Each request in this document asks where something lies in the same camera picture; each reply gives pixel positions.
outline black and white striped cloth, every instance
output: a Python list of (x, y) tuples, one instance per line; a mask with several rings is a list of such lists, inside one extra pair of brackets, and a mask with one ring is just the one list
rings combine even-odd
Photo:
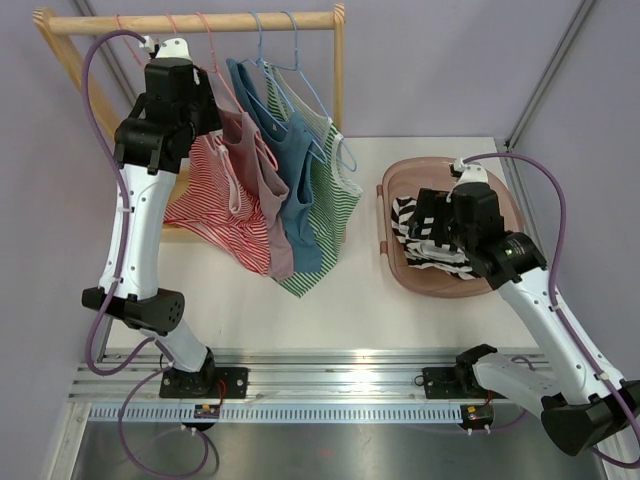
[(465, 254), (453, 244), (436, 246), (431, 238), (433, 216), (426, 216), (422, 225), (410, 232), (409, 220), (416, 210), (416, 199), (398, 197), (393, 201), (391, 228), (404, 249), (407, 263), (414, 268), (435, 267), (461, 280), (473, 280), (473, 273)]

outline gray floor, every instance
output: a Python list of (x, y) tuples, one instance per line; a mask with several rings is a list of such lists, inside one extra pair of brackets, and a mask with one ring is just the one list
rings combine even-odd
[[(498, 419), (516, 411), (499, 407)], [(193, 469), (201, 460), (199, 440), (183, 432), (149, 443), (175, 428), (166, 423), (127, 423), (132, 450), (147, 466), (167, 474)], [(456, 426), (219, 424), (208, 431), (220, 455), (216, 479), (474, 479), (596, 480), (606, 478), (590, 453), (562, 454), (528, 417), (517, 428), (467, 437)], [(147, 479), (125, 460), (115, 423), (87, 425), (74, 480)], [(213, 456), (203, 474), (212, 478)]]

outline blue tank top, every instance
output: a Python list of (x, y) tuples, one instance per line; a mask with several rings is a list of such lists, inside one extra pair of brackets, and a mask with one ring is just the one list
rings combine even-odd
[(260, 129), (263, 140), (278, 160), (278, 175), (289, 187), (289, 196), (282, 203), (280, 218), (287, 240), (293, 250), (293, 268), (300, 273), (316, 273), (322, 269), (322, 251), (309, 223), (313, 204), (311, 190), (311, 161), (309, 148), (313, 137), (306, 130), (304, 120), (294, 113), (282, 129), (265, 109), (256, 105), (258, 93), (244, 65), (227, 59), (233, 89), (242, 108)]

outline gray wall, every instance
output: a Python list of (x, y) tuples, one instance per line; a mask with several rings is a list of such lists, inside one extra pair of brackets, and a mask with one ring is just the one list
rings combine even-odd
[[(599, 2), (516, 150), (558, 176), (568, 203), (560, 285), (604, 353), (640, 377), (640, 3)], [(555, 194), (523, 168), (547, 252)]]
[[(334, 0), (92, 0), (100, 15), (330, 10)], [(505, 137), (579, 0), (346, 0), (345, 125), (350, 136)], [(208, 42), (187, 36), (196, 63)], [(255, 58), (256, 34), (216, 35), (217, 52)], [(142, 76), (114, 42), (131, 79)], [(331, 107), (331, 33), (300, 35), (302, 62)], [(265, 34), (267, 59), (291, 63), (292, 34)]]
[(0, 477), (39, 478), (106, 257), (115, 186), (80, 96), (33, 26), (62, 0), (0, 3)]

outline wooden clothes rack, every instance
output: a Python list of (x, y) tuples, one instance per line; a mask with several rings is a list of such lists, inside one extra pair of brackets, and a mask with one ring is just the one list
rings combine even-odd
[[(258, 25), (250, 13), (203, 15), (212, 32), (255, 32)], [(259, 13), (263, 31), (293, 30), (291, 19), (285, 13)], [(342, 127), (344, 96), (344, 4), (337, 3), (332, 12), (293, 12), (298, 30), (333, 30), (333, 121)], [(177, 33), (206, 33), (198, 15), (172, 15)], [(84, 57), (80, 54), (71, 35), (101, 35), (119, 28), (140, 34), (174, 33), (174, 26), (166, 15), (120, 16), (120, 26), (113, 17), (58, 17), (51, 8), (38, 8), (33, 21), (49, 47), (64, 66), (78, 90), (82, 87), (81, 72)], [(89, 78), (89, 94), (96, 118), (105, 132), (113, 138), (121, 119), (93, 76)], [(182, 170), (169, 198), (169, 203), (179, 198), (189, 184), (188, 172)], [(163, 241), (203, 241), (181, 228), (163, 226)]]

